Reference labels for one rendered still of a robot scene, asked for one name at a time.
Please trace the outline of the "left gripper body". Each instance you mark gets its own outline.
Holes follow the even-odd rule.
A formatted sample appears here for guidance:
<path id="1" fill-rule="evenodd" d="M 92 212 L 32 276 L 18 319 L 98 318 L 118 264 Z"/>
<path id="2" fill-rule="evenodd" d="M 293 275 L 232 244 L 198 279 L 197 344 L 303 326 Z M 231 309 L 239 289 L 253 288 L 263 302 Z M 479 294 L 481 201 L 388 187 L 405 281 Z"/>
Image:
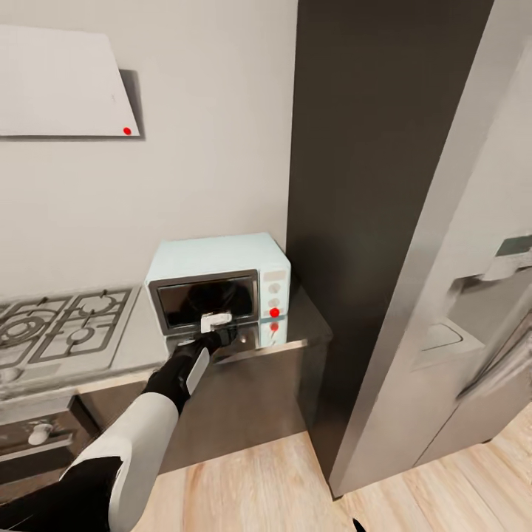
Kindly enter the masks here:
<path id="1" fill-rule="evenodd" d="M 201 338 L 203 336 L 209 338 L 213 342 L 214 351 L 216 351 L 218 348 L 229 347 L 231 344 L 230 329 L 227 327 L 217 327 L 216 330 L 212 330 L 211 332 L 201 332 L 195 334 L 195 337 L 197 338 Z"/>

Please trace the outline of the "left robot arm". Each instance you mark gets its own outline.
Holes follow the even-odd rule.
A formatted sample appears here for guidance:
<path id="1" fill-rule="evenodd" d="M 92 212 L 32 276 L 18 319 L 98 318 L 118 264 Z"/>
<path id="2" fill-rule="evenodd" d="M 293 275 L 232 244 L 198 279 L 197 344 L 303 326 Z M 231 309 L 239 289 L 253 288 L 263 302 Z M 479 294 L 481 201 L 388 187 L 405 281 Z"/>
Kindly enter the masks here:
<path id="1" fill-rule="evenodd" d="M 229 347 L 231 315 L 201 321 L 146 388 L 60 481 L 0 506 L 0 532 L 131 532 L 143 515 L 184 405 L 209 358 Z"/>

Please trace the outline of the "microwave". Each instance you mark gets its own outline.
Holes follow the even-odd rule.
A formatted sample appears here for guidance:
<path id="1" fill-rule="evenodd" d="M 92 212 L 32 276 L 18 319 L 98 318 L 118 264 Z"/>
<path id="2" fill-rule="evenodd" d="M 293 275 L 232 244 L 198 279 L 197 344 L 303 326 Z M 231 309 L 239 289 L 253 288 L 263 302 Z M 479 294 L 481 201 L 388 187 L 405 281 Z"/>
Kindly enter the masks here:
<path id="1" fill-rule="evenodd" d="M 238 323 L 289 307 L 290 261 L 269 233 L 161 242 L 145 278 L 163 336 L 200 330 L 231 315 Z"/>

